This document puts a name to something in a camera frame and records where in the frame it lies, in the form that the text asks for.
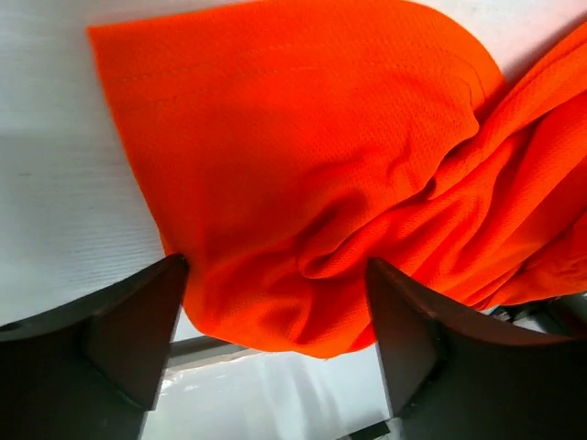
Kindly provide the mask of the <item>orange shorts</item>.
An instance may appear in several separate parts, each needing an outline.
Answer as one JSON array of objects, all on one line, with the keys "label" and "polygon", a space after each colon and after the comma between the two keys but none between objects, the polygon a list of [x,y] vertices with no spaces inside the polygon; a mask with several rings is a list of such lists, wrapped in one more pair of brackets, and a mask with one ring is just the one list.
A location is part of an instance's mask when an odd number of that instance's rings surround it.
[{"label": "orange shorts", "polygon": [[256,1],[88,37],[200,332],[368,347],[371,258],[477,311],[585,290],[584,24],[512,85],[407,1]]}]

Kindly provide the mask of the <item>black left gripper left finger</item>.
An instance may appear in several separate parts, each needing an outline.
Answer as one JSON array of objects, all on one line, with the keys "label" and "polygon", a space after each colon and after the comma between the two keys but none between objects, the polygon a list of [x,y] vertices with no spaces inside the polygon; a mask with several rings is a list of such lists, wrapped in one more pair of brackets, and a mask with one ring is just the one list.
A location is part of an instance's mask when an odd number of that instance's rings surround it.
[{"label": "black left gripper left finger", "polygon": [[1,328],[4,439],[138,439],[158,400],[189,273],[171,255]]}]

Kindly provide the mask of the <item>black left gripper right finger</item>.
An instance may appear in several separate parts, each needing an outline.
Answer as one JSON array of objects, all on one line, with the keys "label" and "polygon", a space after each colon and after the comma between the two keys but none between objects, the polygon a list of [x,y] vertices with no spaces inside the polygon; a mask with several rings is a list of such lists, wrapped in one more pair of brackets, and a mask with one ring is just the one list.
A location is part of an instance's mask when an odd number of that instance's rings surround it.
[{"label": "black left gripper right finger", "polygon": [[476,312],[383,259],[365,282],[388,402],[407,439],[583,439],[586,329]]}]

